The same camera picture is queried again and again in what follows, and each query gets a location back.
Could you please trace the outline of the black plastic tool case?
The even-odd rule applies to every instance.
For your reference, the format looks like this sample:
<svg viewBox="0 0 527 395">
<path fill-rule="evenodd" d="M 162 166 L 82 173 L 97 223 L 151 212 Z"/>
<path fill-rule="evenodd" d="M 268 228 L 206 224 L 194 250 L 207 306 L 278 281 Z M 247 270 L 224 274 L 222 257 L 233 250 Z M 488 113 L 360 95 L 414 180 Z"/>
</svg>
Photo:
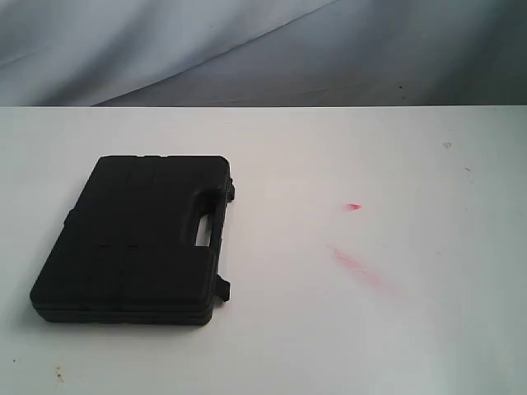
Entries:
<svg viewBox="0 0 527 395">
<path fill-rule="evenodd" d="M 103 156 L 30 291 L 51 323 L 199 326 L 231 285 L 218 272 L 235 187 L 222 156 Z"/>
</svg>

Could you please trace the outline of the grey backdrop cloth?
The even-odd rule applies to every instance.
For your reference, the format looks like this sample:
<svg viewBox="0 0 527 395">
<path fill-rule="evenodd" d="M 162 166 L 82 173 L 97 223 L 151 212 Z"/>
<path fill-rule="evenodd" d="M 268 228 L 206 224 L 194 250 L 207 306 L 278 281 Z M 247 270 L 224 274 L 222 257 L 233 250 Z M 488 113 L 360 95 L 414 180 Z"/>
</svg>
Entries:
<svg viewBox="0 0 527 395">
<path fill-rule="evenodd" d="M 4 1 L 4 106 L 522 105 L 523 1 Z"/>
</svg>

